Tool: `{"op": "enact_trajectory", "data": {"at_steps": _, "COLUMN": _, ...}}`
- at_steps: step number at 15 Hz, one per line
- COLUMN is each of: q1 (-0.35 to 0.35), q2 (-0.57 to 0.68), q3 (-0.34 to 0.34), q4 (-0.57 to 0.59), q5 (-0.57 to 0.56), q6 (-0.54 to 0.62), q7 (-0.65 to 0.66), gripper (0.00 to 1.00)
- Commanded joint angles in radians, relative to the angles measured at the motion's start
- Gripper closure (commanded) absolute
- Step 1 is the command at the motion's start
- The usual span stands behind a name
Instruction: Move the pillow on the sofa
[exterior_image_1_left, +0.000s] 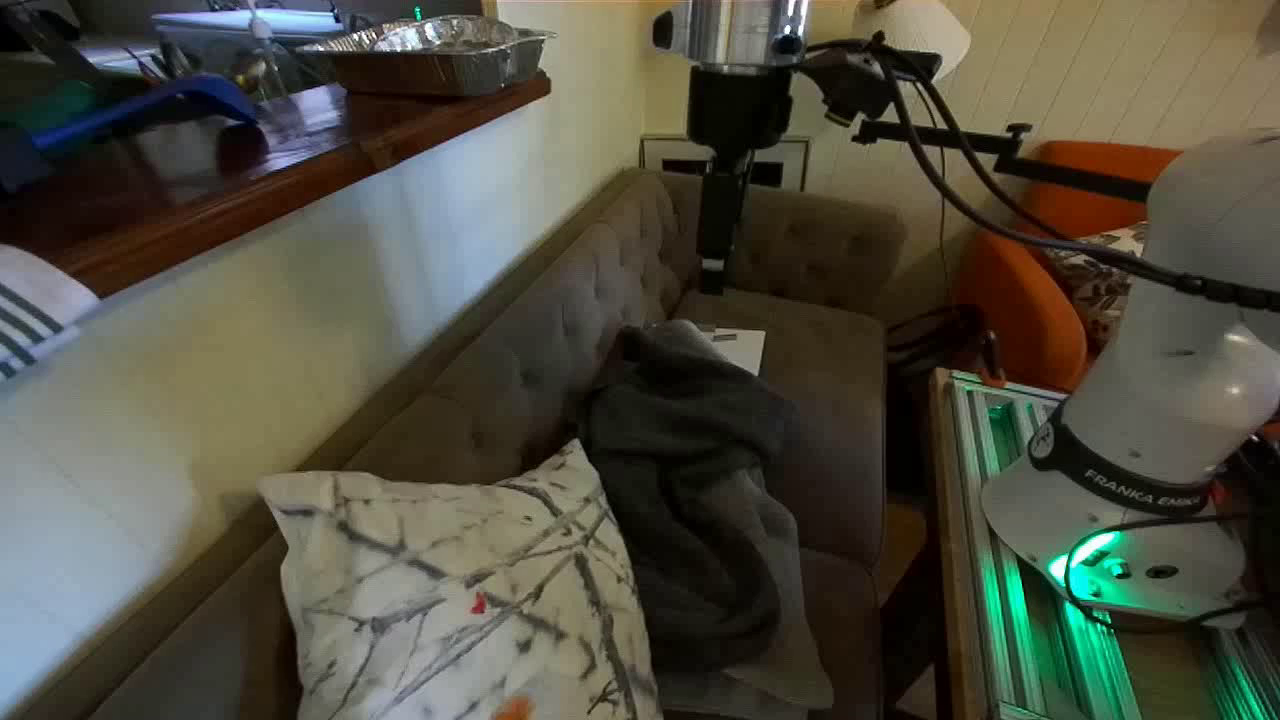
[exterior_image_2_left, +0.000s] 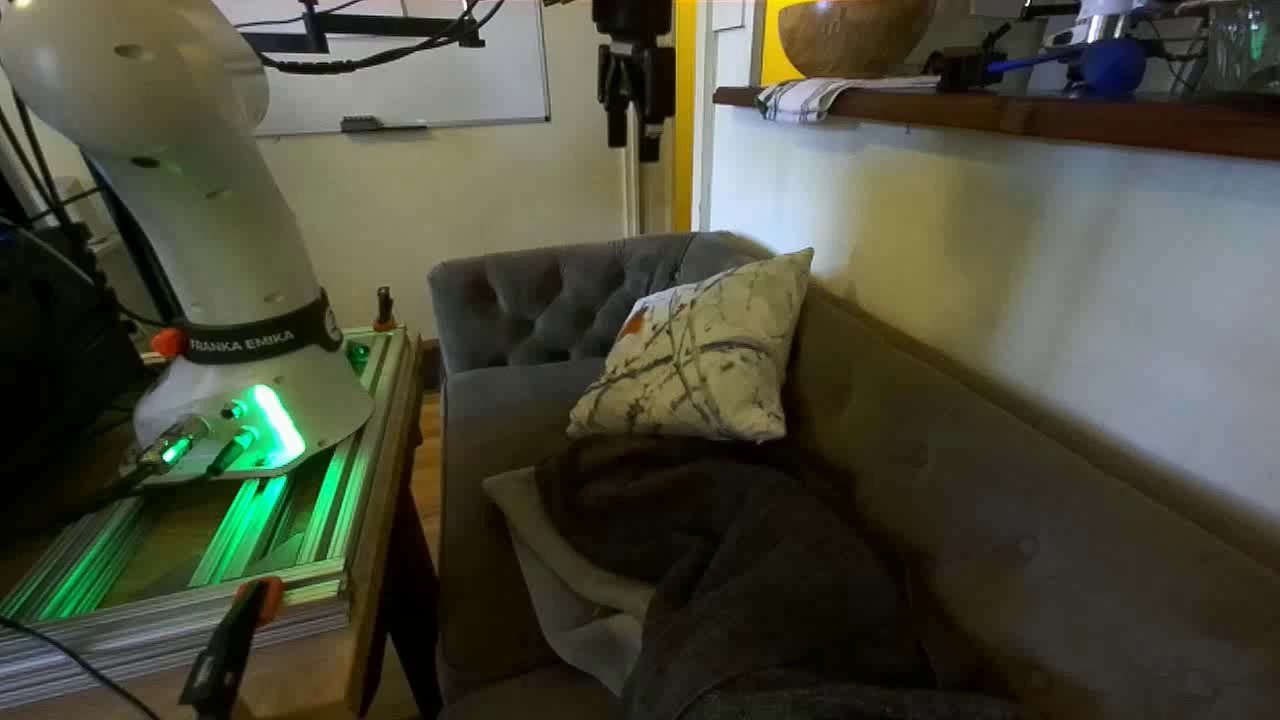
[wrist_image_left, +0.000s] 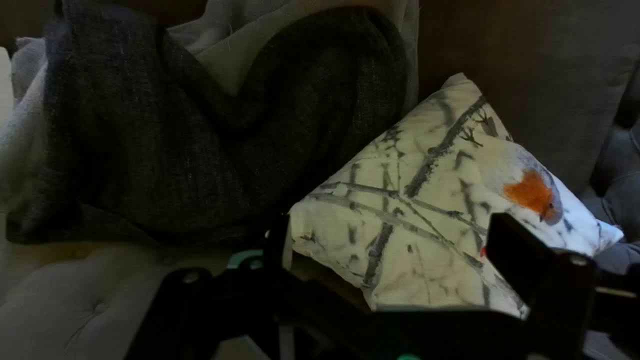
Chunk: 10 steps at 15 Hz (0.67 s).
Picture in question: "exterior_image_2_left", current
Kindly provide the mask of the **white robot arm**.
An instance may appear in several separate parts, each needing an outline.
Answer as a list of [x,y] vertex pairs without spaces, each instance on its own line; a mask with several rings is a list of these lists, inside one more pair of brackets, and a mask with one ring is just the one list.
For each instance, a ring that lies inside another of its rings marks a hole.
[[214,0],[0,0],[17,97],[143,229],[183,344],[133,427],[163,484],[284,478],[362,434],[371,398],[276,190],[264,64]]

